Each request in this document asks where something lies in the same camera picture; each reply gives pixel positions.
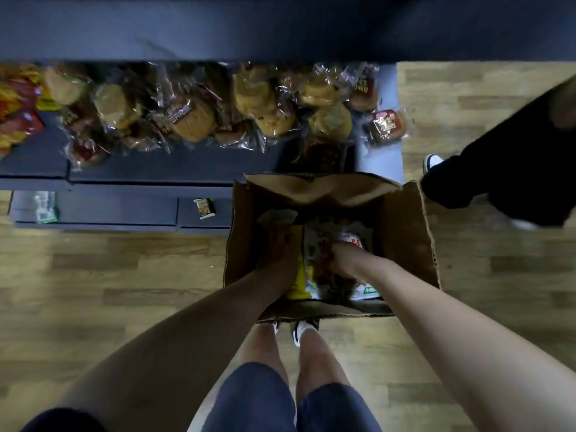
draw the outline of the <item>black pants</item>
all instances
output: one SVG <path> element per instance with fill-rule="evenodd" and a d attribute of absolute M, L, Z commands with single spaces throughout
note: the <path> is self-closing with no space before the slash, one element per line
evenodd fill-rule
<path fill-rule="evenodd" d="M 434 166 L 422 178 L 426 196 L 449 209 L 488 194 L 508 217 L 562 226 L 576 205 L 576 130 L 548 118 L 553 89 Z"/>

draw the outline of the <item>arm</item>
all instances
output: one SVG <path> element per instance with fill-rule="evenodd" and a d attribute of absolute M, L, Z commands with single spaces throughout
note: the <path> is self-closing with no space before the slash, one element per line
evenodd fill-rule
<path fill-rule="evenodd" d="M 87 412 L 110 432 L 185 431 L 296 272 L 296 254 L 287 254 L 163 320 L 75 382 L 58 406 Z"/>
<path fill-rule="evenodd" d="M 338 242 L 335 271 L 370 283 L 480 431 L 576 430 L 576 374 L 396 263 Z"/>

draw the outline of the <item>cardboard box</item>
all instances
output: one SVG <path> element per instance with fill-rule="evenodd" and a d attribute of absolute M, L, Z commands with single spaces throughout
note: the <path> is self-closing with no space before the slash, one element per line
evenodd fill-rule
<path fill-rule="evenodd" d="M 268 209 L 291 208 L 305 218 L 345 215 L 373 228 L 374 253 L 395 261 L 436 287 L 440 277 L 421 192 L 415 181 L 402 186 L 373 174 L 331 174 L 303 177 L 252 174 L 234 182 L 232 229 L 226 246 L 224 286 L 251 272 L 262 251 L 256 219 Z M 259 321 L 295 321 L 330 317 L 388 317 L 381 299 L 346 302 L 279 299 Z"/>

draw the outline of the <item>dark sleeve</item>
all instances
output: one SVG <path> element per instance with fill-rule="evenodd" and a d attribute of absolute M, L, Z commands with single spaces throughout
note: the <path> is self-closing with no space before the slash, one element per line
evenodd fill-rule
<path fill-rule="evenodd" d="M 42 412 L 21 432 L 106 432 L 94 417 L 69 408 L 54 408 Z"/>

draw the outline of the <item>blue shorts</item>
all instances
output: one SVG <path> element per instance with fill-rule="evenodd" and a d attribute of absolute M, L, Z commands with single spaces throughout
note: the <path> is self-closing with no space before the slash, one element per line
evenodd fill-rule
<path fill-rule="evenodd" d="M 238 367 L 222 384 L 202 432 L 382 432 L 354 388 L 328 384 L 296 407 L 277 371 L 261 363 Z"/>

